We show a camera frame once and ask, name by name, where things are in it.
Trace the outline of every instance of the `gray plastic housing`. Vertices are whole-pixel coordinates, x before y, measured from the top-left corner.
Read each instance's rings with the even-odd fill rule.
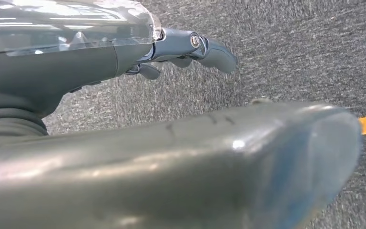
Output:
[[[0,0],[0,109],[46,117],[64,94],[129,70],[160,31],[135,1]]]
[[[0,229],[298,228],[362,148],[359,120],[320,103],[59,136],[35,123],[0,119]]]
[[[64,94],[122,75],[151,47],[137,44],[13,57],[0,54],[0,108],[46,117]]]

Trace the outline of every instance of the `metal screw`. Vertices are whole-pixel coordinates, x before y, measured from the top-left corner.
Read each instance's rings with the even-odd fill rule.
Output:
[[[192,35],[192,37],[190,38],[190,42],[195,48],[198,48],[200,46],[200,38],[198,37],[198,35]]]

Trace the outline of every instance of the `carpeted floor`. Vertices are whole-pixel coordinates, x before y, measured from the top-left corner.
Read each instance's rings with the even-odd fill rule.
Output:
[[[366,116],[366,0],[142,0],[164,26],[227,44],[240,70],[163,65],[157,81],[120,77],[64,97],[52,134],[173,120],[254,98],[326,101]],[[366,137],[361,165],[309,229],[366,229]]]

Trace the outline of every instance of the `clear plastic casing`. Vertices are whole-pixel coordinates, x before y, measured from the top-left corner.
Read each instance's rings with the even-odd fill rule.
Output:
[[[130,0],[0,0],[0,53],[9,56],[147,44],[158,18]]]

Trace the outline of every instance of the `robotic finger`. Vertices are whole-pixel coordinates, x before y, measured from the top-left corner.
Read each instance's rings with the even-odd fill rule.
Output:
[[[236,57],[217,41],[193,31],[163,28],[161,34],[150,52],[139,59],[127,74],[140,73],[149,79],[158,78],[160,71],[145,64],[148,62],[171,62],[177,67],[185,68],[195,60],[205,67],[217,68],[223,73],[231,73],[236,69]]]

